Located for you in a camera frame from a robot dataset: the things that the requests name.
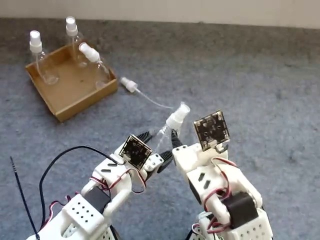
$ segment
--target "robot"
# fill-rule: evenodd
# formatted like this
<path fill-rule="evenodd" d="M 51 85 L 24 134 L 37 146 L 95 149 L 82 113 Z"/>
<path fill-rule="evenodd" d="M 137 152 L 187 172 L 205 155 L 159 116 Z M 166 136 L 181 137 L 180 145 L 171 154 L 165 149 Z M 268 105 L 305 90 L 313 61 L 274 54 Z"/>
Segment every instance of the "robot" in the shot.
<path fill-rule="evenodd" d="M 168 128 L 171 150 L 153 152 L 148 146 L 153 137 L 150 132 L 130 135 L 94 169 L 81 193 L 69 198 L 62 210 L 27 240 L 119 240 L 112 227 L 113 213 L 132 192 L 143 193 L 148 179 L 172 161 L 204 208 L 186 240 L 273 239 L 262 196 L 228 160 L 225 144 L 230 136 L 222 111 L 194 122 L 199 143 L 190 146 L 182 144 L 178 136 L 187 114 L 176 117 L 173 113 L 167 120 L 174 123 Z M 142 190 L 132 190 L 133 183 L 141 183 Z"/>

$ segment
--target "white wall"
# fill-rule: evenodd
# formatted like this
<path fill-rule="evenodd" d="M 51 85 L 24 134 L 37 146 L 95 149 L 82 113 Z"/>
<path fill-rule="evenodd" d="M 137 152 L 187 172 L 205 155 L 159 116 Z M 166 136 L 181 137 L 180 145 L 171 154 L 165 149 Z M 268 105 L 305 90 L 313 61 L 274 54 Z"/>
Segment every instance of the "white wall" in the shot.
<path fill-rule="evenodd" d="M 320 28 L 320 0 L 0 0 L 0 17 Z"/>

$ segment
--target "cardboard tray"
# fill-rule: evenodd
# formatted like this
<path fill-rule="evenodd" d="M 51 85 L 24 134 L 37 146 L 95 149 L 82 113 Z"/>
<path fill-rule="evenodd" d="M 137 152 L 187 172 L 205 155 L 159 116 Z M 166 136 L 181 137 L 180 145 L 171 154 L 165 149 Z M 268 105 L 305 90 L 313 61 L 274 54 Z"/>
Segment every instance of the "cardboard tray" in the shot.
<path fill-rule="evenodd" d="M 59 73 L 59 81 L 54 85 L 44 83 L 38 74 L 35 62 L 25 66 L 34 86 L 60 122 L 80 113 L 118 89 L 116 76 L 110 68 L 109 74 L 112 80 L 103 88 L 96 89 L 96 83 L 92 80 L 94 66 L 85 68 L 76 66 L 68 48 L 69 46 L 63 46 L 48 55 Z"/>

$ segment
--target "spray nozzle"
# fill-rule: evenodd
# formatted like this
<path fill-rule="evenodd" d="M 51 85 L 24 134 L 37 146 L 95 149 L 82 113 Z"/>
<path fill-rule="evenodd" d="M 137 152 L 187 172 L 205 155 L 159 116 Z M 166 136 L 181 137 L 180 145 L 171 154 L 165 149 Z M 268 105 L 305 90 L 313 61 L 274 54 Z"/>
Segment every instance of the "spray nozzle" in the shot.
<path fill-rule="evenodd" d="M 85 57 L 92 63 L 97 63 L 100 61 L 100 54 L 87 43 L 83 42 L 79 45 L 79 50 Z"/>
<path fill-rule="evenodd" d="M 78 34 L 78 27 L 76 24 L 76 19 L 73 16 L 68 16 L 65 19 L 66 22 L 66 34 L 68 34 L 68 36 L 76 36 Z"/>
<path fill-rule="evenodd" d="M 184 122 L 185 117 L 190 113 L 190 108 L 188 105 L 186 105 L 184 102 L 181 102 L 179 108 L 172 113 L 168 119 L 165 121 L 165 123 L 171 128 L 171 129 L 179 129 Z"/>
<path fill-rule="evenodd" d="M 33 53 L 40 53 L 42 51 L 42 42 L 40 32 L 32 30 L 30 32 L 30 50 Z"/>
<path fill-rule="evenodd" d="M 120 83 L 125 86 L 130 93 L 134 93 L 138 89 L 137 83 L 124 76 L 120 79 Z"/>

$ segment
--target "hole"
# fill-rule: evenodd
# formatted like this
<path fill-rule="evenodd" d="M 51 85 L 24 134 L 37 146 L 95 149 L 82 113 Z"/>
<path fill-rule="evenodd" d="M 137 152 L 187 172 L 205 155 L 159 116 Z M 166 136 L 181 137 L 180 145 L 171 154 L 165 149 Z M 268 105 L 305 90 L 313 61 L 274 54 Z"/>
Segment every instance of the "hole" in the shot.
<path fill-rule="evenodd" d="M 203 188 L 207 189 L 209 187 L 210 182 L 211 182 L 210 180 L 205 181 Z"/>
<path fill-rule="evenodd" d="M 201 181 L 204 179 L 204 177 L 205 177 L 205 174 L 204 174 L 203 172 L 200 173 L 200 176 L 199 176 L 199 178 L 198 178 L 198 181 L 201 182 Z"/>

